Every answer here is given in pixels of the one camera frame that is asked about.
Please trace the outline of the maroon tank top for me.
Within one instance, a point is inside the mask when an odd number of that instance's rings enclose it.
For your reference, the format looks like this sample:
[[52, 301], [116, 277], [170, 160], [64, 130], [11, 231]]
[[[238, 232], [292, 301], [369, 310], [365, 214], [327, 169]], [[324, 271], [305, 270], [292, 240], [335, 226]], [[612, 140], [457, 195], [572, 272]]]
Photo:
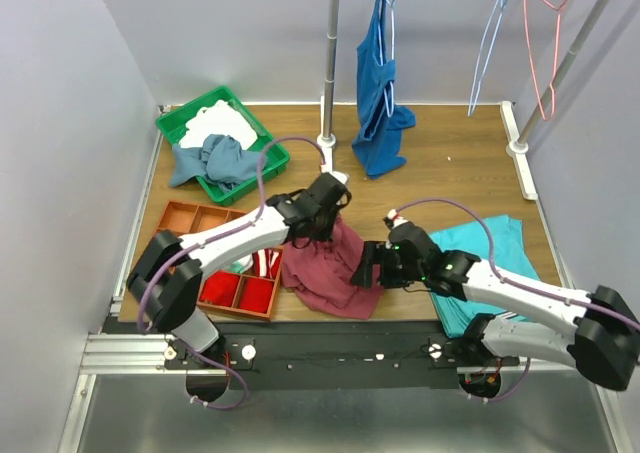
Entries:
[[329, 241], [312, 241], [303, 247], [289, 242], [284, 246], [281, 284], [314, 311], [367, 320], [375, 312], [384, 289], [351, 283], [363, 249], [364, 240], [337, 219]]

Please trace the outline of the light blue wire hanger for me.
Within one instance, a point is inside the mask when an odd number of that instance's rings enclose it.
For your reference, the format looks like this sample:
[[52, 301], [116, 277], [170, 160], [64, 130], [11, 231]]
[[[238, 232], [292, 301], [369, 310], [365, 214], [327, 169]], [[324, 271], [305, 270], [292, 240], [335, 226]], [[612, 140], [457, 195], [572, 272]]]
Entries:
[[482, 85], [491, 62], [509, 0], [495, 0], [479, 44], [468, 101], [467, 116], [472, 117], [479, 104]]

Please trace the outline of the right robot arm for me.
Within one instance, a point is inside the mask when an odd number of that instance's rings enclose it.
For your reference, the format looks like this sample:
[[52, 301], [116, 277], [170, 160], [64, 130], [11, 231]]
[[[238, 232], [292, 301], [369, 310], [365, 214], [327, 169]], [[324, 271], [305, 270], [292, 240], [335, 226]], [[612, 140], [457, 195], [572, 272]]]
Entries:
[[436, 295], [503, 310], [470, 322], [458, 341], [466, 362], [541, 359], [572, 367], [600, 387], [628, 388], [639, 363], [639, 322], [616, 290], [549, 285], [462, 250], [443, 250], [402, 216], [385, 223], [387, 240], [365, 242], [351, 283], [400, 288], [420, 282]]

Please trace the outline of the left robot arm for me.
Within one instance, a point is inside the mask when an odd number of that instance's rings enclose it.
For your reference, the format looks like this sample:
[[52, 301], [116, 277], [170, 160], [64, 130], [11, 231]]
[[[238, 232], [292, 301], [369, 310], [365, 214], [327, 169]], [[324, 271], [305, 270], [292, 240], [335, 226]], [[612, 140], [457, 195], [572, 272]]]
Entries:
[[127, 279], [138, 303], [137, 327], [170, 333], [187, 346], [201, 368], [214, 366], [223, 336], [197, 306], [200, 289], [214, 273], [259, 250], [301, 240], [326, 241], [342, 199], [349, 200], [348, 176], [323, 172], [306, 189], [274, 195], [255, 210], [218, 227], [180, 237], [157, 233]]

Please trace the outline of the blue tank top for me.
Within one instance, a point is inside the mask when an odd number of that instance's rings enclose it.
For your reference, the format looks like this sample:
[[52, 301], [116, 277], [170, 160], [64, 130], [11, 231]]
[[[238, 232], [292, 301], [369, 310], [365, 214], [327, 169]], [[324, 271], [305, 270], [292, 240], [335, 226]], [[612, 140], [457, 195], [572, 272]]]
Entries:
[[396, 77], [395, 66], [381, 66], [378, 60], [377, 21], [374, 0], [368, 30], [357, 47], [356, 94], [359, 132], [353, 139], [352, 150], [367, 177], [377, 179], [407, 162], [400, 154], [403, 133], [416, 126], [415, 114], [395, 102], [394, 114], [387, 117], [383, 87]]

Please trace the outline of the red white striped socks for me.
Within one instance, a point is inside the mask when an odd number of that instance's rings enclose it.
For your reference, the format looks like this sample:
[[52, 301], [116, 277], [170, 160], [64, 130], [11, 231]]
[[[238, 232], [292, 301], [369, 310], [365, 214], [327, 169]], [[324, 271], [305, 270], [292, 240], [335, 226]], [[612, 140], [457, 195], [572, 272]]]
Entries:
[[275, 279], [280, 268], [282, 252], [279, 249], [261, 249], [252, 254], [253, 271], [257, 277]]

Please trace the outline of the left white rack foot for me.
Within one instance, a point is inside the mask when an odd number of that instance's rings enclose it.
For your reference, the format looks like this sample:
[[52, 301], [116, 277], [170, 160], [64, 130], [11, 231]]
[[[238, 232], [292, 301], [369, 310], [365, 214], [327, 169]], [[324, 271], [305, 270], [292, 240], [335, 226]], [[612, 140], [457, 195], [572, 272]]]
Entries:
[[323, 173], [333, 173], [333, 151], [336, 145], [335, 135], [332, 133], [332, 114], [333, 104], [326, 94], [320, 97], [320, 123], [321, 132], [317, 138], [318, 144], [321, 146], [324, 164], [321, 166]]

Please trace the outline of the white rack foot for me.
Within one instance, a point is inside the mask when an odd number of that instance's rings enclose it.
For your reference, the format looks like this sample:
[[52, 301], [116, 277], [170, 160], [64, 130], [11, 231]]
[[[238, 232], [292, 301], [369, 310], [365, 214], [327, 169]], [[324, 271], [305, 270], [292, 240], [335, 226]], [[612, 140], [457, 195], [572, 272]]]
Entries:
[[538, 193], [527, 160], [528, 145], [519, 142], [519, 130], [513, 113], [513, 105], [509, 101], [500, 103], [500, 114], [507, 137], [506, 152], [514, 163], [522, 196], [528, 201], [537, 201]]
[[320, 123], [321, 132], [317, 138], [318, 144], [321, 146], [324, 164], [321, 166], [323, 173], [333, 173], [333, 151], [336, 145], [335, 135], [332, 133], [332, 114], [333, 104], [326, 94], [320, 97]]

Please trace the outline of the mint green white socks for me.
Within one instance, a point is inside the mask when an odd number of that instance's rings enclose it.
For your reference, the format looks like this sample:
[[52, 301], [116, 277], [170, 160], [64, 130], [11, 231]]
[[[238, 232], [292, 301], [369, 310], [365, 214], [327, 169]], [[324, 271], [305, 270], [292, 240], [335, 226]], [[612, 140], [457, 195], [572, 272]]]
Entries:
[[253, 256], [247, 255], [232, 262], [226, 270], [233, 274], [243, 274], [250, 270], [253, 266]]

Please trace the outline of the red cloth in tray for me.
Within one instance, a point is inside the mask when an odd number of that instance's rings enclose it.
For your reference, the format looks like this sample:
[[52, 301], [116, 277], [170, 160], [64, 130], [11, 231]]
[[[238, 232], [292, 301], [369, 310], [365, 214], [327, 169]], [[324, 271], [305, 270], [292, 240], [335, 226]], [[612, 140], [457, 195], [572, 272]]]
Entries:
[[238, 308], [258, 314], [267, 314], [273, 296], [274, 282], [257, 277], [245, 277]]
[[239, 275], [226, 271], [214, 273], [205, 281], [199, 300], [212, 305], [231, 307], [240, 279]]

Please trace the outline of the wooden compartment tray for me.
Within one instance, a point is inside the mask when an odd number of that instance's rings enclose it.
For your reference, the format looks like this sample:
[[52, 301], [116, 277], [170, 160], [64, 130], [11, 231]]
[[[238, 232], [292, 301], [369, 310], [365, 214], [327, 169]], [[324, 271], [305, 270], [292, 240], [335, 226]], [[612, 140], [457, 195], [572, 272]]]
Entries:
[[208, 233], [208, 237], [205, 237], [205, 232], [195, 234], [187, 248], [180, 248], [155, 269], [139, 300], [138, 322], [143, 322], [144, 314], [149, 318], [152, 317], [149, 304], [154, 296], [154, 288], [170, 267], [177, 267], [187, 258], [196, 260], [196, 252], [200, 250], [205, 253], [205, 259], [200, 259], [201, 264], [196, 267], [196, 272], [201, 272], [201, 280], [205, 281], [213, 273], [235, 260], [261, 249], [280, 246], [285, 242], [289, 230], [290, 227], [285, 223], [284, 216], [276, 208], [262, 204], [253, 212], [214, 228]]

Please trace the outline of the grey blue cloth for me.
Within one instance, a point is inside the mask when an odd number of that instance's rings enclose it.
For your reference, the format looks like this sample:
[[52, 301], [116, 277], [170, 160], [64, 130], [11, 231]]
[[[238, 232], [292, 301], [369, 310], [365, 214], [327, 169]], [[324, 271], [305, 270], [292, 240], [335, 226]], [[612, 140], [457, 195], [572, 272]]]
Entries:
[[236, 140], [222, 135], [208, 136], [201, 147], [182, 148], [174, 144], [172, 154], [171, 188], [201, 177], [223, 192], [253, 179], [261, 156], [259, 151], [244, 150]]

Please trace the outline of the white cloth in bin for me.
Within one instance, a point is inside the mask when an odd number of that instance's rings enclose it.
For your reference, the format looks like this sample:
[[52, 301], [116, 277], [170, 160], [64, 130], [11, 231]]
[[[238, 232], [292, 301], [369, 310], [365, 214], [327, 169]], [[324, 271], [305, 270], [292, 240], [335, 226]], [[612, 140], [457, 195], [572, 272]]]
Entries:
[[257, 132], [227, 101], [218, 100], [211, 107], [202, 107], [186, 122], [186, 133], [179, 140], [182, 148], [201, 147], [210, 135], [230, 136], [242, 149], [249, 149], [258, 139]]

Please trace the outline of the turquoise folded shorts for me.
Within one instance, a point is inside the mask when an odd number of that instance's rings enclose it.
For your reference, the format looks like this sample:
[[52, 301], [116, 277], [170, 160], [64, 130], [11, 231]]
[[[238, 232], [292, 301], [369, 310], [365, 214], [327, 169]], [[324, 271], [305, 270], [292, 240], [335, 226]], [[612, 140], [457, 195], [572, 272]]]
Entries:
[[[508, 215], [485, 218], [484, 222], [494, 240], [496, 265], [514, 274], [538, 280], [539, 276], [525, 253], [522, 222]], [[489, 258], [488, 238], [476, 221], [433, 232], [430, 237], [441, 250], [461, 250], [481, 259]], [[431, 299], [450, 338], [461, 337], [477, 314], [503, 316], [515, 322], [527, 321], [526, 317], [489, 304], [437, 294], [431, 294]]]

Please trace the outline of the green plastic bin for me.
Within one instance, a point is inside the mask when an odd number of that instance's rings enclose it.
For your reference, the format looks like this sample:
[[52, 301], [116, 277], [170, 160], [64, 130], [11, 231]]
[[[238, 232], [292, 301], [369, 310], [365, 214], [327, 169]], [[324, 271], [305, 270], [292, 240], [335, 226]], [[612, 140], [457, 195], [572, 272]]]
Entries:
[[272, 135], [227, 87], [216, 87], [161, 115], [171, 145], [169, 186], [198, 182], [214, 203], [229, 206], [257, 188], [256, 168]]

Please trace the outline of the right white rack foot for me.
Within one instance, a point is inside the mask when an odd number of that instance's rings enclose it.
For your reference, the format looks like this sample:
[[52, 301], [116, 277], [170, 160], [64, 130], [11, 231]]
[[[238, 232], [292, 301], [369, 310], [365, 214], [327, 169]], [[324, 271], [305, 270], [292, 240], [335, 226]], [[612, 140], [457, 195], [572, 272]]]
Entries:
[[507, 137], [506, 152], [514, 163], [522, 196], [528, 201], [537, 201], [538, 193], [527, 160], [528, 145], [519, 142], [519, 130], [513, 113], [513, 105], [509, 101], [500, 103], [500, 114]]

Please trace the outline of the left grey rack pole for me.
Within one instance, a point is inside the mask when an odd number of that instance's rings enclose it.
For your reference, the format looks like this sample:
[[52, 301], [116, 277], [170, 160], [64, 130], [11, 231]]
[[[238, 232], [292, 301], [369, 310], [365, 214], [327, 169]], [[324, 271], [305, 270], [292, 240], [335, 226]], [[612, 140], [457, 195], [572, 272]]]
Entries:
[[332, 132], [332, 119], [339, 24], [339, 3], [340, 0], [329, 0], [324, 90], [320, 97], [321, 128], [320, 134], [317, 138], [318, 143], [323, 148], [333, 148], [336, 145], [336, 138]]

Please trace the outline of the grey rack pole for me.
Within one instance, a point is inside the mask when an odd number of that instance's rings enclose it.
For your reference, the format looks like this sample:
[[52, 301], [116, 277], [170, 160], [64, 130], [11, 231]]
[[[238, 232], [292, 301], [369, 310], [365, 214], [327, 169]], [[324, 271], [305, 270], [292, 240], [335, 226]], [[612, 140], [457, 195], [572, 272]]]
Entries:
[[332, 132], [332, 119], [339, 24], [339, 3], [340, 0], [329, 0], [324, 90], [320, 97], [321, 128], [320, 134], [317, 138], [318, 143], [323, 148], [333, 148], [336, 145], [336, 138]]
[[531, 70], [532, 85], [533, 85], [535, 98], [537, 102], [537, 106], [531, 113], [529, 119], [527, 120], [524, 126], [524, 129], [522, 130], [521, 133], [519, 133], [520, 134], [519, 142], [526, 143], [526, 144], [530, 134], [533, 132], [534, 128], [536, 127], [539, 121], [549, 122], [555, 117], [556, 110], [557, 110], [557, 93], [558, 93], [559, 87], [561, 86], [562, 82], [566, 78], [569, 69], [575, 62], [578, 54], [581, 52], [589, 35], [595, 28], [597, 22], [601, 18], [602, 14], [604, 13], [606, 7], [608, 6], [611, 0], [595, 1], [594, 5], [591, 7], [591, 10], [586, 16], [580, 30], [576, 34], [576, 37], [574, 38], [566, 54], [564, 55], [562, 61], [559, 61], [559, 46], [560, 46], [560, 33], [561, 33], [561, 26], [562, 26], [562, 14], [569, 0], [564, 0], [564, 2], [559, 6], [554, 6], [547, 0], [540, 0], [540, 1], [556, 12], [556, 28], [555, 28], [553, 61], [552, 61], [552, 77], [550, 78], [550, 81], [545, 91], [541, 93], [539, 84], [538, 84], [536, 69], [535, 69], [535, 62], [533, 60], [533, 56], [531, 54], [531, 48], [530, 48], [531, 44], [530, 44], [530, 35], [529, 35], [529, 26], [528, 26], [528, 10], [527, 10], [528, 0], [523, 0], [525, 40], [526, 40], [526, 45], [528, 49], [528, 58], [529, 58], [529, 66]]

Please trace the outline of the right grey rack pole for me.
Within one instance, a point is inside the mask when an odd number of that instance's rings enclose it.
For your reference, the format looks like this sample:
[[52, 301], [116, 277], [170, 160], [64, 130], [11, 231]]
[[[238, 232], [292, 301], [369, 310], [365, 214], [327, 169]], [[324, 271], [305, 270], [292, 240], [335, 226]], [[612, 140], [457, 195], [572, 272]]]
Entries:
[[522, 130], [521, 133], [519, 133], [520, 134], [519, 142], [526, 143], [526, 144], [530, 134], [533, 132], [534, 128], [536, 127], [539, 121], [549, 122], [555, 117], [556, 110], [557, 110], [557, 93], [558, 93], [559, 87], [561, 86], [562, 82], [566, 78], [569, 69], [575, 62], [578, 54], [581, 52], [589, 35], [595, 28], [597, 22], [601, 18], [602, 14], [604, 13], [606, 7], [608, 6], [611, 0], [595, 1], [594, 5], [591, 7], [591, 10], [586, 16], [580, 30], [576, 34], [576, 37], [574, 38], [566, 54], [564, 55], [562, 61], [559, 61], [559, 46], [560, 46], [560, 33], [561, 33], [561, 26], [562, 26], [562, 14], [569, 0], [564, 0], [564, 2], [559, 6], [554, 6], [547, 0], [540, 0], [540, 1], [556, 12], [556, 28], [555, 28], [553, 61], [552, 61], [552, 77], [550, 78], [550, 81], [545, 91], [541, 93], [539, 84], [538, 84], [536, 69], [535, 69], [535, 62], [533, 60], [533, 56], [531, 54], [531, 48], [530, 48], [531, 44], [530, 44], [530, 35], [529, 35], [529, 26], [528, 26], [528, 10], [527, 10], [528, 0], [523, 0], [525, 40], [526, 40], [526, 45], [528, 49], [528, 58], [529, 58], [529, 66], [531, 70], [532, 85], [533, 85], [535, 98], [537, 102], [537, 106], [531, 113], [529, 119], [527, 120], [524, 126], [524, 129]]

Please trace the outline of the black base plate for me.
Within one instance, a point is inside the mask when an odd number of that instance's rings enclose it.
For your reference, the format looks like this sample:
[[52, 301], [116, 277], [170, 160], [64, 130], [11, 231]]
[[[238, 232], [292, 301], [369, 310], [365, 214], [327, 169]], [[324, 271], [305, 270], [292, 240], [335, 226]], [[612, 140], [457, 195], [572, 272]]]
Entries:
[[437, 321], [228, 321], [217, 325], [216, 361], [239, 376], [236, 391], [429, 388], [457, 390], [460, 368]]

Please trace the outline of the aluminium frame rail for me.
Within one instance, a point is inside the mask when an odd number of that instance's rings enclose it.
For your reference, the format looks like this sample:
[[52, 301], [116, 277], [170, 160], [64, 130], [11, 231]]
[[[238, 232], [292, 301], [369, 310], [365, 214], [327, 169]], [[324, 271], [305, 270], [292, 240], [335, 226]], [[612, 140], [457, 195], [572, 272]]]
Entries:
[[145, 375], [165, 373], [163, 335], [92, 334], [86, 342], [80, 373], [86, 375]]

